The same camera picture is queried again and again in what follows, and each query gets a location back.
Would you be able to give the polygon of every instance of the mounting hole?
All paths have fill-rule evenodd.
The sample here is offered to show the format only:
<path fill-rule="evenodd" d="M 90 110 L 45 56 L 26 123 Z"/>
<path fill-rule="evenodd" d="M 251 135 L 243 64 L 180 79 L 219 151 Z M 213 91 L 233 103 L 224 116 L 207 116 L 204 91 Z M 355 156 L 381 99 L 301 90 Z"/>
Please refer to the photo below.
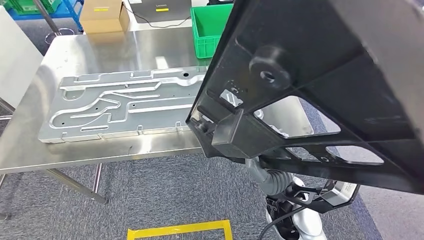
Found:
<path fill-rule="evenodd" d="M 272 73 L 270 73 L 269 71 L 261 71 L 260 77 L 263 80 L 268 81 L 270 84 L 273 83 L 276 80 L 276 77 Z"/>

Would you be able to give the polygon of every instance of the green bin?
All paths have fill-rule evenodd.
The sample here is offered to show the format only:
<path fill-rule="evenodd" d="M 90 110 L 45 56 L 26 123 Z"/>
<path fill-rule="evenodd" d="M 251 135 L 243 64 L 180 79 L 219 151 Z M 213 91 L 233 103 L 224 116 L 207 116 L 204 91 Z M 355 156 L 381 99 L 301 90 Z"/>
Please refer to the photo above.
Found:
<path fill-rule="evenodd" d="M 12 8 L 19 15 L 40 14 L 33 0 L 8 0 Z M 41 0 L 42 5 L 49 14 L 56 12 L 62 0 Z"/>
<path fill-rule="evenodd" d="M 232 8 L 233 4 L 191 8 L 194 49 L 198 59 L 212 58 L 214 56 Z"/>
<path fill-rule="evenodd" d="M 12 8 L 12 6 L 8 2 L 8 0 L 0 0 L 0 5 L 3 5 L 3 7 L 4 7 L 4 9 L 6 9 L 6 11 Z"/>

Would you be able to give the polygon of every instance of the yellow tape square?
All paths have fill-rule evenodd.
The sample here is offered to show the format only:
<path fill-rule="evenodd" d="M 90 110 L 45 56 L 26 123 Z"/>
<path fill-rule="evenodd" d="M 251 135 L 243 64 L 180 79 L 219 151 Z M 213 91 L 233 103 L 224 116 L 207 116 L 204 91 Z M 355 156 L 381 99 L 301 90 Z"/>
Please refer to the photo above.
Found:
<path fill-rule="evenodd" d="M 233 240 L 233 234 L 231 233 L 230 220 L 207 221 L 207 222 L 200 222 L 200 223 L 148 228 L 148 229 L 140 229 L 140 230 L 128 229 L 126 239 L 135 240 L 140 238 L 151 238 L 151 237 L 173 235 L 173 234 L 186 234 L 186 233 L 216 230 L 216 229 L 224 229 L 225 240 Z"/>

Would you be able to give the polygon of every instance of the black plastic frame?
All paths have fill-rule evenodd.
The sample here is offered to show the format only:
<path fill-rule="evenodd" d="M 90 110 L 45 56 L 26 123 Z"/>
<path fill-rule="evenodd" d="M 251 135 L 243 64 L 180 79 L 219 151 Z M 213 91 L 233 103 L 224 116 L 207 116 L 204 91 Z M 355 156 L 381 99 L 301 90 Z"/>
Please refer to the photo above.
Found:
<path fill-rule="evenodd" d="M 330 1 L 236 1 L 187 124 L 207 157 L 259 156 L 269 169 L 424 194 L 417 128 L 369 52 Z M 220 98 L 224 90 L 243 104 Z M 254 116 L 287 96 L 308 101 L 341 132 L 284 138 Z M 347 163 L 329 146 L 359 146 L 384 163 Z"/>

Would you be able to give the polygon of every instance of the white label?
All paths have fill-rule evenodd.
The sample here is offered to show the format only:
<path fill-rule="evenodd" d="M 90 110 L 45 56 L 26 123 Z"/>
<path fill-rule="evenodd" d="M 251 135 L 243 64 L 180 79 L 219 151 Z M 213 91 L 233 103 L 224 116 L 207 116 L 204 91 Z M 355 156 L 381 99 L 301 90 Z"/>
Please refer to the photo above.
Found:
<path fill-rule="evenodd" d="M 129 2 L 130 4 L 142 4 L 142 3 L 143 3 L 143 1 L 142 1 L 142 0 L 128 0 L 128 2 Z"/>

